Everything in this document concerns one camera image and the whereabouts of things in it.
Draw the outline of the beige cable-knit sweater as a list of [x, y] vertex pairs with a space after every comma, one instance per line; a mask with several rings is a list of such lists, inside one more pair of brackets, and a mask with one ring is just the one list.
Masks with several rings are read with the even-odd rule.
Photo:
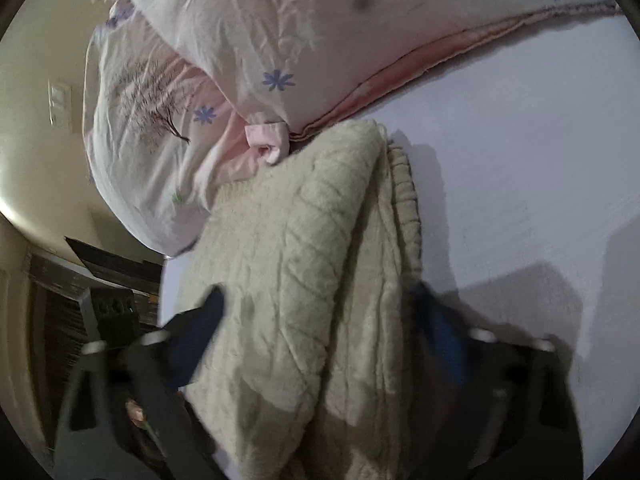
[[186, 397], [243, 478], [406, 471], [420, 227], [408, 159], [372, 120], [218, 190], [177, 308], [224, 292]]

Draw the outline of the lavender bed sheet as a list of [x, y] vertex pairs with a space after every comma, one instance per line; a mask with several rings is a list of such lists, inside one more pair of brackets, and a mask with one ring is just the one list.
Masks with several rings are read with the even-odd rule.
[[639, 405], [639, 40], [559, 18], [370, 107], [409, 156], [423, 275], [487, 323], [557, 336], [584, 471]]

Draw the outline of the pink floral pillow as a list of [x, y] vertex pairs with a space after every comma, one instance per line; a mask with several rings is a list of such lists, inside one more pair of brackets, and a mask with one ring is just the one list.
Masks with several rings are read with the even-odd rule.
[[89, 42], [82, 135], [108, 208], [167, 257], [200, 236], [217, 188], [288, 154], [284, 127], [249, 125], [128, 0], [113, 4]]
[[280, 122], [297, 139], [523, 25], [617, 9], [615, 0], [102, 1], [206, 73], [247, 122]]

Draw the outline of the white wall switch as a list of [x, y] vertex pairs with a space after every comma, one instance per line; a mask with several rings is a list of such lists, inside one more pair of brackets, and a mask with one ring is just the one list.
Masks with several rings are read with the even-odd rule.
[[51, 126], [70, 128], [72, 124], [72, 87], [63, 81], [49, 80], [47, 90]]

